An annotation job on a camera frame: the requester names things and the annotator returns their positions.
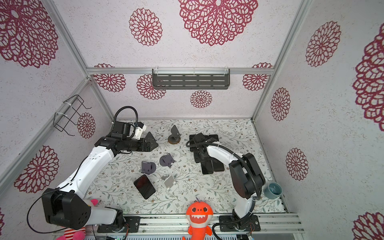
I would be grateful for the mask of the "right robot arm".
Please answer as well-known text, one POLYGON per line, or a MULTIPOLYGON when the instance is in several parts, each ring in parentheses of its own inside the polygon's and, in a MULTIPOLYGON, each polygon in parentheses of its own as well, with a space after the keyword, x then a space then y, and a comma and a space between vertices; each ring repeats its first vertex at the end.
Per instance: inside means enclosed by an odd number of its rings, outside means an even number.
POLYGON ((204 157, 214 158, 229 167, 233 186, 239 196, 234 214, 239 219, 249 217, 256 201, 261 199, 262 188, 266 183, 254 155, 247 153, 240 156, 218 142, 197 143, 188 147, 197 149, 204 157))

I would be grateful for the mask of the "phone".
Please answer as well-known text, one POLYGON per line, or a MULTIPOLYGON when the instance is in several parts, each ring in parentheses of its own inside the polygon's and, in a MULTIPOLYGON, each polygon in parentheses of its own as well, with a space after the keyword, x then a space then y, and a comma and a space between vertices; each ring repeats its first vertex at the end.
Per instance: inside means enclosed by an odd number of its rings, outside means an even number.
POLYGON ((225 170, 224 164, 218 160, 212 160, 212 166, 214 172, 223 172, 225 170))
POLYGON ((156 192, 155 187, 146 175, 142 175, 136 179, 134 181, 134 186, 145 200, 149 199, 156 192))
POLYGON ((207 137, 203 133, 198 133, 196 135, 190 135, 189 146, 192 148, 194 145, 203 143, 207 140, 207 137))
POLYGON ((203 175, 210 175, 214 173, 212 161, 201 162, 201 168, 203 175))
POLYGON ((218 135, 208 135, 207 139, 206 139, 207 143, 214 143, 214 142, 218 142, 218 141, 219 141, 218 135))

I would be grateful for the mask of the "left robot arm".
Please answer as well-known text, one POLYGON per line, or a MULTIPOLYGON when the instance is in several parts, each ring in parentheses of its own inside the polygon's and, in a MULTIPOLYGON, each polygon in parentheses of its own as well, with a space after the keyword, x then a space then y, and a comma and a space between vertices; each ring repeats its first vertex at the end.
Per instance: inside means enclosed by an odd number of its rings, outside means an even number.
POLYGON ((158 143, 151 133, 145 138, 119 139, 102 137, 80 166, 56 189, 46 189, 42 203, 47 223, 79 230, 88 225, 104 225, 120 232, 126 225, 123 212, 108 207, 95 207, 85 195, 100 171, 121 151, 151 152, 158 143))

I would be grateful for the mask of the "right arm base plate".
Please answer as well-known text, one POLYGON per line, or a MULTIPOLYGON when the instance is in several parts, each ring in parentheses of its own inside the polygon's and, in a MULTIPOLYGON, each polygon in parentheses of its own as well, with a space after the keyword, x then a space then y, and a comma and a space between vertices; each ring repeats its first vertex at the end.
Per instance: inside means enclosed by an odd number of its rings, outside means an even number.
POLYGON ((245 220, 241 220, 232 224, 225 224, 237 220, 233 216, 219 216, 221 232, 259 232, 261 225, 256 215, 252 214, 245 220))

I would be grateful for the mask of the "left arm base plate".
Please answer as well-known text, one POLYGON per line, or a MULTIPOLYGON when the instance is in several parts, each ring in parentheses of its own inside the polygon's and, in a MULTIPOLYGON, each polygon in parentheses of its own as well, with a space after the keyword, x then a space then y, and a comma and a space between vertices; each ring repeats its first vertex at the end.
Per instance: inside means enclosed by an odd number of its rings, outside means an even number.
POLYGON ((137 233, 141 217, 120 216, 111 225, 99 225, 97 233, 137 233))

